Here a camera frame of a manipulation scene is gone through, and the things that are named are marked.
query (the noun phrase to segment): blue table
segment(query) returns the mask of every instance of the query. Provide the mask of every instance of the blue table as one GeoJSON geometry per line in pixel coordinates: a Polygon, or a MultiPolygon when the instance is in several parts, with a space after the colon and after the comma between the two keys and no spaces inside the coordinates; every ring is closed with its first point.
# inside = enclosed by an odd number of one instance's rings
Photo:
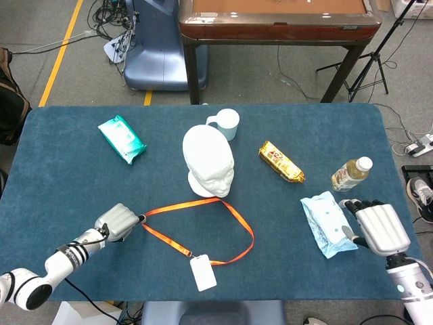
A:
{"type": "MultiPolygon", "coordinates": [[[[135,213],[195,200],[182,139],[192,126],[226,106],[48,107],[28,116],[0,201],[0,273],[44,262],[118,202],[135,213]],[[110,147],[97,126],[122,115],[147,144],[133,165],[110,147]]],[[[382,117],[367,104],[245,105],[230,143],[235,178],[226,201],[249,222],[256,245],[240,261],[214,267],[217,287],[198,292],[189,260],[136,227],[123,243],[108,243],[70,276],[94,300],[397,299],[385,259],[367,249],[327,260],[314,241],[300,199],[330,190],[331,174],[349,158],[369,156],[371,175],[342,198],[390,202],[412,245],[420,249],[398,179],[382,117]],[[272,141],[304,172],[288,183],[258,157],[272,141]]],[[[352,217],[348,220],[355,231],[352,217]]],[[[227,260],[250,243],[221,204],[157,215],[157,230],[196,255],[227,260]]],[[[81,300],[62,283],[54,300],[81,300]]]]}

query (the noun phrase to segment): mug handle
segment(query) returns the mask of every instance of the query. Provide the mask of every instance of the mug handle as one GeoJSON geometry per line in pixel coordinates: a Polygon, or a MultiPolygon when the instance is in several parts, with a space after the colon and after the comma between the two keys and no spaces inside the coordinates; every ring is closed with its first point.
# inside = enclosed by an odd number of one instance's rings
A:
{"type": "Polygon", "coordinates": [[[208,119],[206,120],[206,125],[208,125],[209,123],[218,123],[218,118],[217,116],[209,116],[208,119]]]}

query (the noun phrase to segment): light blue package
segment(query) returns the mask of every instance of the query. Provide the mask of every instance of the light blue package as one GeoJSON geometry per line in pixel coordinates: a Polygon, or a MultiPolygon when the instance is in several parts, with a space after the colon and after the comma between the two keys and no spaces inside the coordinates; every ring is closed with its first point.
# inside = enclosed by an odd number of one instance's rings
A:
{"type": "Polygon", "coordinates": [[[115,151],[130,165],[134,157],[146,150],[146,145],[120,115],[101,124],[98,129],[115,151]]]}
{"type": "Polygon", "coordinates": [[[317,246],[327,259],[338,252],[358,249],[358,246],[344,235],[342,226],[350,226],[329,191],[312,198],[303,198],[301,203],[317,246]]]}

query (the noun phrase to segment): lanyard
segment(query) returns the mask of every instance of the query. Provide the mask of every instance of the lanyard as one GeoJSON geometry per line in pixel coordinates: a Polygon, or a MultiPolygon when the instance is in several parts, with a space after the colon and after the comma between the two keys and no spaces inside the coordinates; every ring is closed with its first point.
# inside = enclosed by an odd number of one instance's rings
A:
{"type": "MultiPolygon", "coordinates": [[[[241,254],[234,257],[230,261],[210,261],[211,265],[225,265],[225,264],[233,263],[233,262],[240,260],[242,257],[247,255],[248,252],[251,251],[252,247],[254,246],[254,232],[252,231],[250,225],[248,225],[248,223],[245,221],[245,219],[229,203],[221,200],[220,198],[207,198],[205,200],[184,202],[184,203],[179,203],[179,204],[174,204],[174,205],[168,205],[167,207],[154,209],[154,210],[147,212],[145,214],[145,216],[146,216],[146,218],[148,218],[152,215],[157,215],[159,213],[164,213],[164,212],[169,212],[169,211],[174,211],[174,210],[181,210],[181,209],[186,209],[186,208],[192,208],[192,207],[196,207],[199,205],[210,204],[210,203],[214,203],[214,202],[218,202],[218,201],[221,201],[229,209],[231,214],[235,217],[236,220],[239,221],[239,223],[242,225],[242,227],[245,228],[245,230],[251,235],[251,238],[252,238],[252,242],[251,242],[250,246],[246,250],[244,250],[241,254]]],[[[171,238],[167,237],[166,235],[156,231],[155,229],[149,227],[148,225],[146,225],[144,223],[142,223],[141,225],[149,233],[151,233],[155,237],[161,239],[163,242],[169,244],[174,249],[176,249],[180,253],[184,254],[186,257],[193,257],[192,252],[188,248],[183,247],[179,243],[175,242],[173,239],[171,239],[171,238]]]]}

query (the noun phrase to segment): beverage bottle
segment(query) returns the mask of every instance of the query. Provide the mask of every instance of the beverage bottle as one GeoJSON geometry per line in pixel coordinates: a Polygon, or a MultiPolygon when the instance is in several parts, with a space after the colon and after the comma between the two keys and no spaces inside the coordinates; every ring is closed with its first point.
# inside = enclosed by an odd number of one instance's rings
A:
{"type": "Polygon", "coordinates": [[[373,161],[368,157],[352,159],[346,162],[331,176],[331,184],[334,191],[346,192],[367,178],[373,161]]]}

